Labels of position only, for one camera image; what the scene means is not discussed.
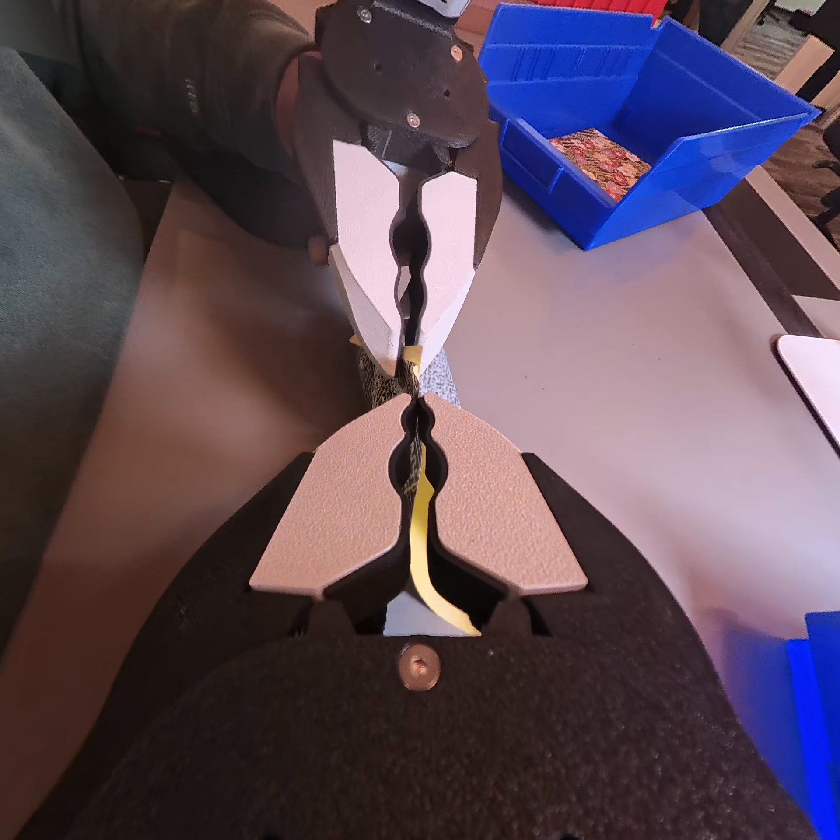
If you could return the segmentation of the stack of patterned papers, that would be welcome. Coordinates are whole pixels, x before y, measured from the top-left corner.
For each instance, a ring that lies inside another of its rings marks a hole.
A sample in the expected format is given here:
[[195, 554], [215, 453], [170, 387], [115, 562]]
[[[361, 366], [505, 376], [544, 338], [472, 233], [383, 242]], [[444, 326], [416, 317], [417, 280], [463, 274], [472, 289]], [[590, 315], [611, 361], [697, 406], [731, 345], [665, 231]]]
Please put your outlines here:
[[553, 149], [619, 204], [654, 169], [654, 165], [597, 128], [550, 136]]

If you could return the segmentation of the person's left hand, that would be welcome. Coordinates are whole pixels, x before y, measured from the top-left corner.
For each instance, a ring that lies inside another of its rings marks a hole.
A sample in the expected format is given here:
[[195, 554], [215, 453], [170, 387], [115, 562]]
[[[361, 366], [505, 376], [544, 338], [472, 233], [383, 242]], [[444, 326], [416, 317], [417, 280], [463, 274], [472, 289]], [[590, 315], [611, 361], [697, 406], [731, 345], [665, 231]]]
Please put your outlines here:
[[[295, 163], [294, 148], [296, 108], [299, 93], [299, 65], [302, 59], [320, 60], [317, 50], [311, 49], [294, 56], [284, 69], [278, 87], [275, 106], [275, 128], [282, 150]], [[271, 222], [271, 234], [266, 240], [283, 247], [301, 248], [303, 235], [308, 235], [308, 254], [315, 266], [329, 262], [329, 246], [322, 221], [312, 201], [309, 189], [287, 177], [275, 177], [264, 201]]]

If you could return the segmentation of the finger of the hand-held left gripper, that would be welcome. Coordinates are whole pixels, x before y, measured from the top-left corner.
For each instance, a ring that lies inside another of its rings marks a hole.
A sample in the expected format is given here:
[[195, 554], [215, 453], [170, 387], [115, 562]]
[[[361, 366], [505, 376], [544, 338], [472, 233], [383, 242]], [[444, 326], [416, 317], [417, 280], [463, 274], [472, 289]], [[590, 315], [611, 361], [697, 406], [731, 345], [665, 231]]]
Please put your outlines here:
[[392, 231], [404, 219], [421, 172], [340, 140], [332, 142], [332, 165], [338, 239], [329, 248], [329, 266], [363, 349], [381, 373], [394, 377], [403, 315]]
[[436, 175], [419, 186], [418, 211], [428, 241], [417, 335], [423, 355], [442, 349], [476, 273], [476, 195], [477, 181], [465, 175]]

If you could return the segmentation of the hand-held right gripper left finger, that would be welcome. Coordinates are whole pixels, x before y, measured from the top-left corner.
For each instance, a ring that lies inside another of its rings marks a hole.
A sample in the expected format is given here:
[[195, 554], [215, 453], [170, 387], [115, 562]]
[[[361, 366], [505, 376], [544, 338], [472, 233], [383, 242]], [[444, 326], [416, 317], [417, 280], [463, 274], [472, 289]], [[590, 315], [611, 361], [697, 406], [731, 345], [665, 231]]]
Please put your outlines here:
[[386, 609], [408, 576], [408, 394], [356, 418], [315, 450], [249, 586], [342, 604], [353, 624]]

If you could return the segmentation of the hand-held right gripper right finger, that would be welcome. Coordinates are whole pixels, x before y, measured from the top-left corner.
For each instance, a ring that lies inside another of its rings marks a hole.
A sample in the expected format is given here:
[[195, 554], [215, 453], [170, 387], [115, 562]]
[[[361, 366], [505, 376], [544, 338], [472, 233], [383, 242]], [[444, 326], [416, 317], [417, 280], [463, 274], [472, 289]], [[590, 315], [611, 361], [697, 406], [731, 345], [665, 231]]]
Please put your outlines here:
[[581, 592], [587, 577], [524, 454], [443, 398], [421, 398], [434, 591], [482, 628], [510, 599]]

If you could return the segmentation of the yellow backed black patterned paper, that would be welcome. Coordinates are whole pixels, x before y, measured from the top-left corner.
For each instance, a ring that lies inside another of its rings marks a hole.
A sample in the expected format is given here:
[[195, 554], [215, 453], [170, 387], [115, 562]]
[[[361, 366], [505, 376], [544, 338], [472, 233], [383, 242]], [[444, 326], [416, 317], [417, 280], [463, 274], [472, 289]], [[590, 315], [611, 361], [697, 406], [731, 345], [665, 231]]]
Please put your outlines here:
[[[354, 334], [350, 342], [357, 349], [357, 363], [365, 401], [369, 408], [376, 408], [396, 396], [408, 393], [414, 396], [434, 394], [455, 406], [460, 406], [455, 382], [444, 350], [438, 352], [424, 373], [417, 373], [414, 362], [408, 362], [402, 373], [386, 377], [370, 360]], [[428, 567], [429, 510], [433, 486], [426, 474], [426, 446], [415, 434], [409, 455], [409, 477], [403, 486], [403, 495], [411, 504], [409, 523], [409, 582], [408, 594], [423, 608], [447, 626], [446, 635], [477, 637], [480, 631], [467, 614], [439, 594], [431, 581]]]

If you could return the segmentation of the red plastic bin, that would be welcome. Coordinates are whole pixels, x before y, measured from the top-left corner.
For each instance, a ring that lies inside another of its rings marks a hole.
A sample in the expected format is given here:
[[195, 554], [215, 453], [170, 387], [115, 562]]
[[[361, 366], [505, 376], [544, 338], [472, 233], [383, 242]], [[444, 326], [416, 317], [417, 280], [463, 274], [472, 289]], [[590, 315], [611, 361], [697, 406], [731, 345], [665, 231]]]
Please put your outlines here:
[[528, 1], [545, 7], [590, 9], [595, 11], [642, 14], [659, 19], [668, 1]]

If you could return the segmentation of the blue plastic bin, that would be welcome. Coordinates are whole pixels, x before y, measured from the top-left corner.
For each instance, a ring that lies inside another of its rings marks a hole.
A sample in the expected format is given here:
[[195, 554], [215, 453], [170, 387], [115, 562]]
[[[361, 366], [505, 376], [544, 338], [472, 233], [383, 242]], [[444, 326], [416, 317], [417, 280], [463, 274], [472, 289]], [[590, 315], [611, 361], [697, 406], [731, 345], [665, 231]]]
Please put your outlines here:
[[743, 727], [820, 838], [839, 838], [839, 613], [785, 639], [720, 612], [718, 672]]
[[[584, 250], [719, 202], [817, 114], [682, 24], [649, 15], [501, 3], [479, 64], [504, 174]], [[650, 164], [625, 197], [551, 144], [583, 130]]]

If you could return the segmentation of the white stand plate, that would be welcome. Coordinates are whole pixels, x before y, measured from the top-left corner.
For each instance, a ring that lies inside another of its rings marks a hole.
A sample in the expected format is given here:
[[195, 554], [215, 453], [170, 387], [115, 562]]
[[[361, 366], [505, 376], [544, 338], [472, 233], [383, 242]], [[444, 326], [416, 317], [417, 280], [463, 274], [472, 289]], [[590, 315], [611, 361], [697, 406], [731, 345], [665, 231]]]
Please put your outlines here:
[[839, 341], [784, 334], [773, 351], [836, 452], [839, 451]]

